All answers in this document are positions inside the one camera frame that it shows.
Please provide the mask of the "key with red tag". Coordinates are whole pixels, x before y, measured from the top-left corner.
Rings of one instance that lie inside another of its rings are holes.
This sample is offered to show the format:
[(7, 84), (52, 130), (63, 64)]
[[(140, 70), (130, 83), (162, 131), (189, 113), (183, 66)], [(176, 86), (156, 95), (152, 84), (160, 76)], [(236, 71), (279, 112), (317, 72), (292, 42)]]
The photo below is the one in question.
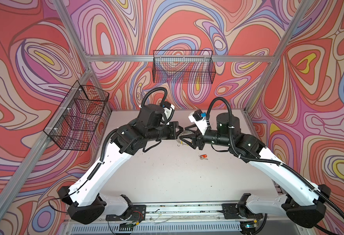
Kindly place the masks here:
[(199, 156), (200, 160), (208, 160), (208, 156), (206, 154)]

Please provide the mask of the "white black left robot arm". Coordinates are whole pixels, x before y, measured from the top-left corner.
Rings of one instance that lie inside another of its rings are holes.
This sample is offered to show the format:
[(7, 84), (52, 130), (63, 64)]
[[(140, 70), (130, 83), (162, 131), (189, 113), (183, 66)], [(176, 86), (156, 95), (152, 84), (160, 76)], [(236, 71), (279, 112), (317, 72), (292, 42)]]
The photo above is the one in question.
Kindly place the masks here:
[(113, 174), (137, 151), (147, 152), (148, 142), (176, 140), (183, 131), (172, 121), (175, 107), (165, 102), (141, 107), (137, 118), (122, 125), (105, 137), (101, 153), (94, 165), (72, 186), (58, 190), (58, 198), (68, 205), (67, 214), (74, 221), (89, 224), (101, 215), (127, 219), (133, 203), (126, 195), (106, 196), (100, 191)]

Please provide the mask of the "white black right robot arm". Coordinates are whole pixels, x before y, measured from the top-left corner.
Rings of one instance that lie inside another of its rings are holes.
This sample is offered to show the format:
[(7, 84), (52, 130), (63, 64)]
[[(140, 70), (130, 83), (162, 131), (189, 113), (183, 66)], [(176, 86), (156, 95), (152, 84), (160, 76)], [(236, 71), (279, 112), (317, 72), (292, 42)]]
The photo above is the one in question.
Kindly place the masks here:
[(206, 122), (206, 114), (197, 110), (190, 113), (189, 120), (197, 130), (180, 139), (193, 149), (202, 150), (205, 145), (230, 147), (230, 136), (234, 139), (235, 150), (228, 149), (233, 155), (261, 170), (282, 189), (285, 194), (269, 197), (245, 193), (236, 204), (234, 212), (241, 218), (250, 215), (267, 213), (286, 215), (291, 221), (305, 228), (317, 225), (325, 216), (326, 206), (321, 196), (330, 195), (330, 189), (325, 185), (311, 184), (301, 176), (287, 169), (287, 165), (258, 138), (241, 133), (239, 118), (221, 113), (216, 118), (217, 129), (210, 129)]

